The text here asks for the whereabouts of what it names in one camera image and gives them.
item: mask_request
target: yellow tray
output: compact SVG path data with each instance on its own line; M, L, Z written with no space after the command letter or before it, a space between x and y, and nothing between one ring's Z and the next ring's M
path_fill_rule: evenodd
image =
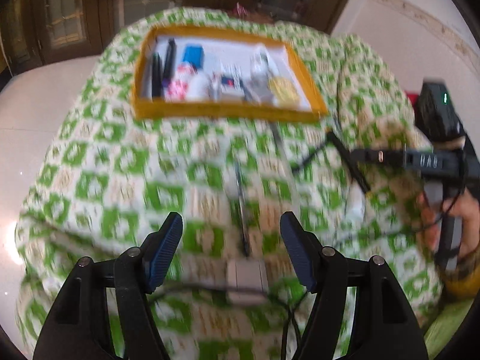
M305 97L308 99L311 110L299 111L288 108L279 108L272 105L252 104L248 102L218 102L206 99L200 102L174 103L166 102L164 98L141 97L143 75L147 62L152 55L153 45L158 36L195 36L211 39L222 39L234 42L263 43L266 47L284 46L289 59L289 66L295 73ZM196 26L168 26L153 27L142 42L140 56L135 65L135 76L131 88L131 106L136 119L157 119L168 116L185 117L242 117L247 119L264 119L268 121L285 122L315 122L328 113L322 95L315 85L307 67L288 43L258 35L238 32L228 28L196 27Z

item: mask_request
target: floor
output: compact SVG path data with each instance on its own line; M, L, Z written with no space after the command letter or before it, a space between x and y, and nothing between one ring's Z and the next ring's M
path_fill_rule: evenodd
M97 59L80 58L28 71L0 93L0 325L20 349L14 316L25 267L14 243L18 212Z
M350 31L384 58L400 85L419 92L425 77L444 79L457 112L480 151L480 76L458 52L409 17L369 1ZM17 76L0 93L0 324L22 348L14 322L24 267L14 246L22 199L97 57L41 67Z

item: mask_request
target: human hand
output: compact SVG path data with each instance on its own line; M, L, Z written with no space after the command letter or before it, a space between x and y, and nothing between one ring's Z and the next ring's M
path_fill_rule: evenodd
M424 225L433 223L438 216L425 199L423 193L417 197L417 203L421 210L421 219ZM452 204L452 199L443 202L443 210L447 210ZM460 216L462 218L462 240L460 243L460 252L458 258L461 259L477 249L480 242L480 207L479 202L465 189L457 202L449 212L450 216ZM440 240L440 227L433 225L423 232L417 233L417 239L423 243L429 250L435 252L438 250Z

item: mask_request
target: red object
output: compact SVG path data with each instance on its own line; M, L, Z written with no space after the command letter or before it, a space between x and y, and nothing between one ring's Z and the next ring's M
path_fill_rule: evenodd
M166 98L170 101L184 101L188 84L194 75L195 68L188 62L182 62L166 90Z
M415 105L417 99L419 98L419 95L417 93L405 92L405 95L409 98L412 105Z

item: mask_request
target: green and white patterned cloth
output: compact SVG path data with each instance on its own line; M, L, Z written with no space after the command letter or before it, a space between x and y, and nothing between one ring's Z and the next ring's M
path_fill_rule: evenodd
M280 123L284 150L269 124L244 119L136 121L129 104L134 62L149 28L193 24L234 28L291 43L318 85L330 116L316 124ZM296 212L323 245L347 257L385 257L418 319L430 318L442 284L413 235L398 234L418 217L419 180L365 167L373 193L363 223L345 220L350 184L333 148L293 178L297 163L330 127L349 146L428 147L386 64L354 35L328 36L301 25L258 25L213 10L176 8L122 30L104 51L67 115L23 204L16 244L27 269L17 304L18 327L30 350L63 281L84 255L101 261L140 245L170 211L184 221L168 280L225 285L226 264L240 258L234 159L241 163L251 212L253 256L266 262L270 290L294 302L298 283L279 234L280 215ZM115 347L122 335L115 314ZM297 313L305 326L313 296ZM337 356L346 352L354 308L347 296ZM285 312L263 305L231 307L224 295L193 292L152 306L172 359L277 359ZM294 350L295 344L289 345Z

